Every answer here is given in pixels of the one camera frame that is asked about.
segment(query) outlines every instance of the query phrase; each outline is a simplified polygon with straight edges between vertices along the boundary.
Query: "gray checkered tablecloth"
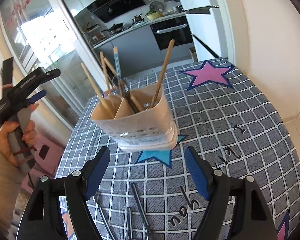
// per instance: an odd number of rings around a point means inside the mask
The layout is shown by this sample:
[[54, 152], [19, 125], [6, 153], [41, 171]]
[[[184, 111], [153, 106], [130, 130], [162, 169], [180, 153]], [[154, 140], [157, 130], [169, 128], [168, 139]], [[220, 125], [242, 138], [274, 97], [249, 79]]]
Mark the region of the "gray checkered tablecloth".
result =
[[[231, 65], [226, 59], [210, 60], [215, 67]], [[57, 177], [67, 176], [93, 159], [101, 146], [110, 149], [109, 167], [100, 184], [98, 202], [115, 238], [127, 239], [126, 208], [132, 207], [133, 228], [137, 239], [144, 239], [145, 228], [134, 201], [130, 183], [135, 182], [151, 228], [162, 239], [191, 239], [206, 210], [207, 202], [198, 195], [184, 161], [184, 150], [193, 146], [203, 159], [220, 167], [228, 176], [242, 178], [252, 175], [258, 182], [274, 217], [276, 228], [287, 209], [289, 231], [300, 221], [300, 161], [278, 112], [262, 92], [240, 70], [233, 68], [226, 77], [234, 89], [208, 83], [187, 91], [191, 76], [181, 70], [198, 69], [201, 63], [170, 68], [163, 80], [164, 92], [173, 111], [179, 133], [188, 135], [172, 150], [172, 168], [151, 159], [135, 164], [139, 152], [122, 152], [91, 120], [90, 114], [98, 103], [89, 100], [71, 135], [57, 171]], [[128, 81], [131, 89], [156, 83], [159, 73]], [[246, 129], [244, 133], [235, 126]], [[194, 210], [187, 206], [181, 188], [190, 201], [197, 200]], [[61, 197], [61, 209], [67, 209]], [[181, 217], [179, 208], [188, 207]], [[230, 197], [220, 234], [226, 239], [233, 214], [234, 198]], [[93, 200], [88, 208], [100, 234], [107, 239]], [[168, 222], [176, 216], [181, 223]]]

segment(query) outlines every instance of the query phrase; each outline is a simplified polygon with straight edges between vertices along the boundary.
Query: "sleeve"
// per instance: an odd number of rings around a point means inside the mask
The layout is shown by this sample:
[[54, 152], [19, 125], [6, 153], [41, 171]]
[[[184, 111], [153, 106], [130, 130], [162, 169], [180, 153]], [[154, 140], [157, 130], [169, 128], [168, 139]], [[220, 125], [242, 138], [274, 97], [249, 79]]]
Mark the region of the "sleeve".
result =
[[11, 165], [0, 152], [0, 230], [7, 236], [21, 183], [26, 174]]

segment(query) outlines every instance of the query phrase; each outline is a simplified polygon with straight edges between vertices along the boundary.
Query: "kitchen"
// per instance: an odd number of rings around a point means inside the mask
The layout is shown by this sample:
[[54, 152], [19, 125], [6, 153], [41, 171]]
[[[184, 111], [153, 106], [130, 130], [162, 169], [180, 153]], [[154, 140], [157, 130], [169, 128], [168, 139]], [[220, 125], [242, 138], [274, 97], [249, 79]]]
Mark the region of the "kitchen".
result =
[[[118, 47], [123, 77], [137, 78], [160, 71], [171, 39], [175, 39], [176, 44], [168, 67], [213, 58], [193, 39], [192, 33], [216, 54], [226, 56], [220, 30], [211, 12], [218, 9], [211, 6], [209, 0], [198, 6], [205, 8], [197, 15], [190, 12], [193, 8], [189, 8], [187, 0], [64, 1], [97, 60], [102, 51], [114, 65], [113, 47]], [[198, 23], [209, 27], [206, 35], [195, 32]]]

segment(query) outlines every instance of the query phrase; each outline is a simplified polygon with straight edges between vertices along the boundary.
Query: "utensil holder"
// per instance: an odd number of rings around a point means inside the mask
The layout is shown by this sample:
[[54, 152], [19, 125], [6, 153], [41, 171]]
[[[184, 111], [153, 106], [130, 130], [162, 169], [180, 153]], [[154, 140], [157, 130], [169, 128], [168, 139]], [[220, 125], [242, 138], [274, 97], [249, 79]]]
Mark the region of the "utensil holder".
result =
[[[150, 104], [156, 92], [156, 84], [130, 91], [141, 105]], [[112, 97], [118, 106], [118, 96]], [[108, 134], [124, 151], [171, 150], [178, 140], [178, 129], [172, 118], [172, 111], [160, 88], [158, 103], [151, 109], [134, 114], [126, 100], [122, 100], [114, 119], [101, 103], [91, 114], [97, 126]]]

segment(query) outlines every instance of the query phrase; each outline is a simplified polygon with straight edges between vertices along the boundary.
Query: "blue star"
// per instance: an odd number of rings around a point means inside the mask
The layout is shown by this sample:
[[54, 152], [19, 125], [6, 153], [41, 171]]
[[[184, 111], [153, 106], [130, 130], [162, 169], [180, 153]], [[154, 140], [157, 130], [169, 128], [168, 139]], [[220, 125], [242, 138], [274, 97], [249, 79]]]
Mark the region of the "blue star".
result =
[[[180, 142], [182, 142], [187, 135], [178, 135], [178, 142], [177, 145], [179, 145]], [[141, 163], [149, 159], [156, 159], [159, 162], [162, 162], [167, 167], [171, 168], [171, 154], [172, 150], [166, 150], [166, 151], [142, 151], [136, 161], [136, 163]]]

